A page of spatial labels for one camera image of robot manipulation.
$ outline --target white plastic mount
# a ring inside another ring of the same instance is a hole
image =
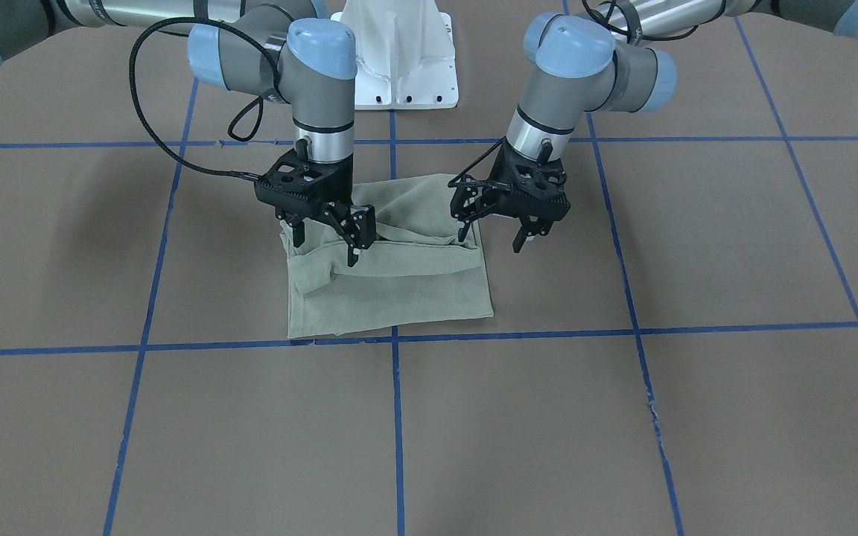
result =
[[[357,109],[459,103],[452,17],[435,0],[346,0],[331,19],[357,37]]]

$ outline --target folded fabric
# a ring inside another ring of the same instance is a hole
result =
[[[377,209],[377,241],[353,268],[346,264],[346,243],[330,227],[307,220],[306,240],[296,248],[282,224],[288,336],[493,315],[479,224],[459,242],[449,179],[432,174],[355,185],[355,203]]]

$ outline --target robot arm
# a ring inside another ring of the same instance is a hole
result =
[[[676,89],[670,55],[636,45],[752,11],[858,38],[858,0],[611,0],[578,16],[538,15],[524,37],[534,72],[496,145],[488,179],[469,176],[473,164],[450,182],[460,238],[488,214],[521,221],[515,253],[525,241],[547,235],[571,206],[561,158],[583,113],[654,111]]]
[[[323,0],[0,0],[0,64],[68,28],[149,28],[133,57],[155,30],[187,34],[198,79],[290,104],[295,140],[261,176],[194,169],[252,180],[258,200],[276,207],[276,217],[293,228],[297,247],[305,218],[332,227],[346,241],[353,266],[375,241],[375,209],[352,200],[355,37],[325,17]],[[139,117],[159,141],[140,108]]]

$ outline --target folded towel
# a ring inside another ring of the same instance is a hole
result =
[[[346,243],[330,227],[307,220],[306,240],[296,248],[282,224],[288,336],[493,315],[479,223],[460,243],[449,214],[450,179],[433,174],[355,185],[355,203],[377,209],[377,241],[353,268],[346,264]]]

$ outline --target green cloth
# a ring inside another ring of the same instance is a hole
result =
[[[433,174],[355,185],[355,203],[377,209],[377,241],[353,268],[346,265],[346,243],[330,227],[307,220],[306,241],[295,248],[292,230],[282,224],[288,336],[493,315],[479,224],[459,242],[449,179]]]

